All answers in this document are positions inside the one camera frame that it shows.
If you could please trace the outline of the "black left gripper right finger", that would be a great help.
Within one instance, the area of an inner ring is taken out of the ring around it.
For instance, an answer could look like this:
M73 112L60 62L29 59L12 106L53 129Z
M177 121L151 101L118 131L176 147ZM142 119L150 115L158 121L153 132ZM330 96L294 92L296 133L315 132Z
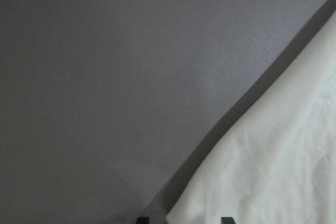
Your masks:
M233 217L221 217L221 224L236 224Z

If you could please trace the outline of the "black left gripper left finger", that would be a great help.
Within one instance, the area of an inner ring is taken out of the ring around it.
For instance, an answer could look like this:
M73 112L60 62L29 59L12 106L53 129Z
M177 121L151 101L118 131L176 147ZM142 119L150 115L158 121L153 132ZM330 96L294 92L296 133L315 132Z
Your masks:
M150 217L138 217L136 220L136 224L149 224Z

